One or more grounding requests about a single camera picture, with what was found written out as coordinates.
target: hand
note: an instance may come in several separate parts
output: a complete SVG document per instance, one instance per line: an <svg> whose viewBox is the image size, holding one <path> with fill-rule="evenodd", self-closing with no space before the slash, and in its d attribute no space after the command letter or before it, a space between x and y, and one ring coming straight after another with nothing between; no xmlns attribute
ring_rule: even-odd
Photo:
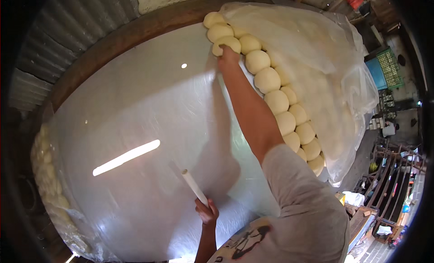
<svg viewBox="0 0 434 263"><path fill-rule="evenodd" d="M194 200L196 203L196 212L199 214L199 217L202 219L202 223L204 225L216 225L217 218L219 215L218 209L214 205L214 201L212 199L208 199L209 208L205 206L198 198Z"/></svg>
<svg viewBox="0 0 434 263"><path fill-rule="evenodd" d="M218 68L223 72L227 67L238 66L240 54L235 53L227 45L219 45L223 49L223 55L218 57Z"/></svg>

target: person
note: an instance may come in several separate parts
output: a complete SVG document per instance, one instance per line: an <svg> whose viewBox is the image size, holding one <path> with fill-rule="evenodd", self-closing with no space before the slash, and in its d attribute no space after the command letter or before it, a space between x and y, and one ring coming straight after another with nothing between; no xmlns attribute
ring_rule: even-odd
<svg viewBox="0 0 434 263"><path fill-rule="evenodd" d="M399 124L394 124L391 121L386 121L385 125L386 126L382 129L383 137L395 135L396 130L399 130Z"/></svg>
<svg viewBox="0 0 434 263"><path fill-rule="evenodd" d="M278 218L261 217L238 231L216 250L219 211L196 199L202 219L196 263L214 262L343 262L349 244L349 219L328 184L285 145L274 115L247 81L239 54L222 46L218 67L241 130L278 202Z"/></svg>

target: corrugated metal wall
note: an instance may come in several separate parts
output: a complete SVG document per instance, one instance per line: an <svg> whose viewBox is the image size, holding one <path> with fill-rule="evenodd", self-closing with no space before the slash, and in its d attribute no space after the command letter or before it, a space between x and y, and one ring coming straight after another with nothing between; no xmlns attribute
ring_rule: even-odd
<svg viewBox="0 0 434 263"><path fill-rule="evenodd" d="M138 18L137 0L48 0L18 58L9 105L32 111L99 39Z"/></svg>

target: green crate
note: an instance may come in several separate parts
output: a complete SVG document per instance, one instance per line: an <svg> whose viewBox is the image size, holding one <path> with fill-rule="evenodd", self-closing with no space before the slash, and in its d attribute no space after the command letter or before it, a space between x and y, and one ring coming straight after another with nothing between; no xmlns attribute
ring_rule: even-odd
<svg viewBox="0 0 434 263"><path fill-rule="evenodd" d="M395 55L390 48L377 54L383 75L386 80L387 88L398 88L404 85L404 81L399 74L399 66Z"/></svg>

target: printed graphic on shirt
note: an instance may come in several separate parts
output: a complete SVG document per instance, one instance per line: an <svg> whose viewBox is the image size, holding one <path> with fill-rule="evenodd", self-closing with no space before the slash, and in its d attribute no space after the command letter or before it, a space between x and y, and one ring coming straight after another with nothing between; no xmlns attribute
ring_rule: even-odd
<svg viewBox="0 0 434 263"><path fill-rule="evenodd" d="M271 231L268 220L257 219L248 226L235 233L208 262L223 262L226 260L239 260L252 251Z"/></svg>

